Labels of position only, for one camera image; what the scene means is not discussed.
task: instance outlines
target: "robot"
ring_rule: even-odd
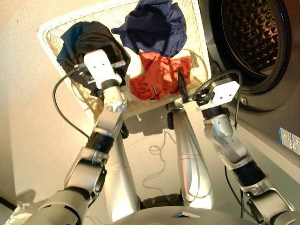
[[[179,172],[184,206],[157,207],[139,210],[131,171],[124,151],[120,130],[128,105],[120,90],[121,78],[114,68],[124,62],[110,64],[103,50],[84,56],[84,64],[72,72],[88,69],[96,85],[103,91],[104,109],[88,142],[71,166],[64,190],[50,197],[25,225],[81,225],[88,206],[101,193],[105,183],[107,208],[113,225],[253,225],[231,215],[200,208],[212,205],[213,194],[200,147],[184,107],[179,102],[168,105],[176,133]],[[230,79],[208,80],[193,96],[202,112],[205,136],[214,143],[217,155],[234,173],[240,189],[249,197],[251,216],[263,225],[297,225],[300,213],[274,187],[236,136],[229,112],[222,105],[231,102],[240,85]],[[117,171],[107,175],[106,163],[112,157]]]

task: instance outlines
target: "black cloth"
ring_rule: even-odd
[[[108,56],[110,63],[124,60],[126,65],[115,69],[122,77],[121,86],[125,85],[125,75],[130,63],[130,57],[124,48],[114,39],[109,29],[99,22],[79,22],[74,24],[62,36],[64,41],[62,50],[57,56],[57,61],[66,72],[74,68],[74,65],[83,63],[86,53],[103,49]],[[90,83],[93,80],[89,72],[83,74],[74,74],[71,79],[82,84],[85,88],[91,90],[91,95],[98,96],[96,83]]]
[[[183,48],[187,40],[184,15],[172,0],[140,0],[125,23],[112,29],[120,34],[122,44],[135,53],[139,49],[172,57]]]

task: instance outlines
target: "black cable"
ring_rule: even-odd
[[[244,192],[242,190],[240,190],[240,203],[244,205]],[[244,209],[242,207],[240,208],[240,218],[244,218]]]
[[[96,199],[93,199],[93,201],[89,204],[88,208],[92,206],[92,204],[94,204],[94,202],[96,201]]]
[[[236,69],[231,69],[231,70],[227,70],[224,71],[218,75],[213,76],[212,78],[208,79],[206,82],[204,82],[193,94],[193,101],[197,101],[197,95],[201,93],[201,91],[206,88],[209,84],[212,84],[213,82],[216,81],[216,79],[219,79],[222,76],[225,76],[227,74],[236,74],[237,76],[239,76],[239,83],[240,86],[242,84],[242,74],[240,73],[240,71],[236,70]]]
[[[54,103],[54,106],[55,106],[55,109],[57,110],[57,112],[59,113],[59,115],[69,124],[71,125],[73,128],[75,128],[76,130],[78,130],[80,133],[82,133],[84,136],[86,136],[87,138],[89,138],[89,136],[84,133],[80,128],[78,128],[77,126],[75,126],[71,121],[69,121],[65,115],[61,112],[60,108],[58,107],[57,105],[57,102],[56,102],[56,90],[57,88],[59,87],[59,85],[67,78],[67,77],[70,77],[73,73],[75,72],[78,72],[80,69],[84,68],[85,65],[84,64],[80,64],[78,65],[78,67],[72,69],[70,72],[68,72],[64,77],[62,77],[57,83],[56,85],[54,86],[53,88],[53,92],[52,92],[52,98],[53,98],[53,103]]]
[[[227,184],[228,184],[228,186],[229,186],[231,192],[233,193],[233,195],[234,195],[236,201],[239,203],[239,205],[241,206],[241,208],[242,208],[242,209],[243,209],[243,210],[244,210],[244,211],[245,211],[245,212],[246,212],[253,220],[256,221],[255,217],[254,217],[250,212],[248,212],[247,209],[245,209],[244,205],[240,202],[239,198],[237,197],[236,193],[234,192],[234,189],[232,188],[232,186],[231,186],[231,184],[230,184],[230,182],[229,182],[229,179],[228,179],[227,168],[226,168],[226,166],[224,166],[224,172],[225,172],[225,177],[226,177]]]

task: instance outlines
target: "washing machine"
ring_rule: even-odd
[[[213,75],[242,73],[239,119],[300,154],[300,1],[199,0],[199,6]]]

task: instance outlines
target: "clothing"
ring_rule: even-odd
[[[112,29],[120,34],[122,44],[135,53],[160,53],[173,57],[183,48],[187,27],[181,9],[172,0],[140,0],[125,23]]]
[[[121,86],[125,85],[125,75],[130,63],[130,57],[124,48],[114,39],[109,29],[99,22],[79,22],[68,29],[62,36],[64,41],[62,50],[57,56],[57,61],[66,72],[74,68],[74,65],[83,63],[86,53],[103,49],[110,63],[124,60],[126,66],[115,69],[122,77]],[[74,74],[71,80],[82,84],[91,90],[91,95],[98,96],[96,83],[88,83],[93,80],[89,72],[82,75]]]
[[[189,57],[169,59],[155,52],[143,52],[139,56],[147,72],[130,79],[131,92],[139,99],[160,100],[167,93],[178,94],[178,69],[186,84],[191,83],[192,61]]]

